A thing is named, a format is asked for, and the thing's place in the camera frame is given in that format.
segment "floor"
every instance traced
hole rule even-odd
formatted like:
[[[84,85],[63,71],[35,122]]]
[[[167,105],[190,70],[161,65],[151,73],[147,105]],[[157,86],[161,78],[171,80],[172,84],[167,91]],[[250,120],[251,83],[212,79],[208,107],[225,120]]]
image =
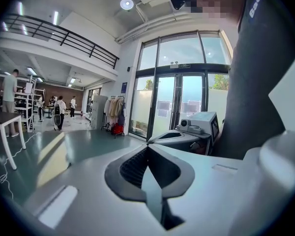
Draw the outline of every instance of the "floor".
[[[48,113],[45,113],[42,122],[39,122],[38,114],[34,113],[34,128],[35,132],[54,131],[53,118],[48,118]],[[75,115],[74,118],[70,116],[64,116],[63,131],[75,131],[75,130],[90,130],[90,121],[80,115]]]
[[[69,131],[74,128],[73,121],[80,122],[83,120],[83,118],[79,118],[73,120],[66,118],[63,130]],[[49,130],[48,123],[51,119],[47,120],[41,125],[41,130]],[[36,132],[39,130],[37,126],[38,124],[35,124]],[[69,163],[75,164],[84,159],[103,155],[121,148],[129,148],[129,151],[131,151],[144,143],[130,136],[118,136],[114,139],[114,136],[109,132],[100,130],[24,132],[24,139],[25,141],[29,139],[26,143],[26,150],[22,150],[14,157],[18,167],[17,170],[12,170],[9,162],[6,164],[7,180],[13,193],[13,199],[20,205],[39,186],[65,171]],[[19,137],[8,138],[8,143],[12,155],[22,148]],[[0,176],[5,174],[3,165],[5,160],[6,154],[0,136]],[[8,182],[0,184],[0,188],[4,194],[9,197],[12,196],[8,190]]]

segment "white table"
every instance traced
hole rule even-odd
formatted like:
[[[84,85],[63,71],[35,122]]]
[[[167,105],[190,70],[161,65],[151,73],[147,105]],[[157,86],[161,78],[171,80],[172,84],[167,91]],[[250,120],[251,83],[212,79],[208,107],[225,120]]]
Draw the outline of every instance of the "white table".
[[[15,113],[0,112],[0,132],[1,132],[1,137],[2,137],[2,141],[3,141],[3,146],[5,149],[6,155],[9,158],[11,167],[14,170],[16,170],[16,165],[13,160],[7,138],[5,136],[5,129],[4,128],[5,128],[5,126],[7,126],[10,123],[15,122],[15,121],[17,121],[19,124],[19,134],[20,134],[20,138],[21,138],[22,147],[23,147],[23,149],[26,149],[25,142],[24,142],[24,136],[23,136],[23,132],[22,132],[21,116],[19,114],[15,114]]]

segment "railing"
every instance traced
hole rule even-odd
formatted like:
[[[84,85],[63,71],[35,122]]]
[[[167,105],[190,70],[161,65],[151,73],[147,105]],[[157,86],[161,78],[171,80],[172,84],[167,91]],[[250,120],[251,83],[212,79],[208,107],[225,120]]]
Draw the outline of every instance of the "railing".
[[[86,53],[89,58],[94,57],[100,59],[113,69],[119,59],[106,49],[70,30],[34,17],[7,14],[3,19],[1,30],[27,35],[45,41],[55,41],[60,43],[61,46],[70,46]]]

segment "ceiling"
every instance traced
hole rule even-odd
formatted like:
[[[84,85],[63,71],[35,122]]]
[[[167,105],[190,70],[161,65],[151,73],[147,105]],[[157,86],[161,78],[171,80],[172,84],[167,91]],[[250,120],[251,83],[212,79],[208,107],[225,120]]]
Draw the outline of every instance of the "ceiling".
[[[70,12],[87,18],[114,38],[127,33],[144,22],[176,13],[169,0],[133,0],[134,6],[126,11],[121,0],[20,0],[24,14],[52,22],[54,11],[59,12],[60,24]],[[17,1],[10,12],[17,13]]]
[[[18,69],[20,75],[28,76],[30,72],[27,67],[33,68],[45,83],[60,86],[72,84],[73,88],[77,89],[102,80],[92,72],[53,59],[6,49],[0,50],[0,72],[12,73],[14,69]],[[72,78],[76,78],[74,83],[70,83]]]

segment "wall sign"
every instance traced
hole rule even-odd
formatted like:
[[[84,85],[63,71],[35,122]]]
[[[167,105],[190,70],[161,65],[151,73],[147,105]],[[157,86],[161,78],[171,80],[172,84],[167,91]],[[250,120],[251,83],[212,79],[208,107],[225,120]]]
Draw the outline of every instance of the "wall sign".
[[[127,90],[127,84],[128,84],[128,82],[124,82],[124,83],[122,83],[122,86],[121,86],[121,93],[126,93],[126,90]]]
[[[190,64],[175,64],[170,66],[171,69],[190,68]]]

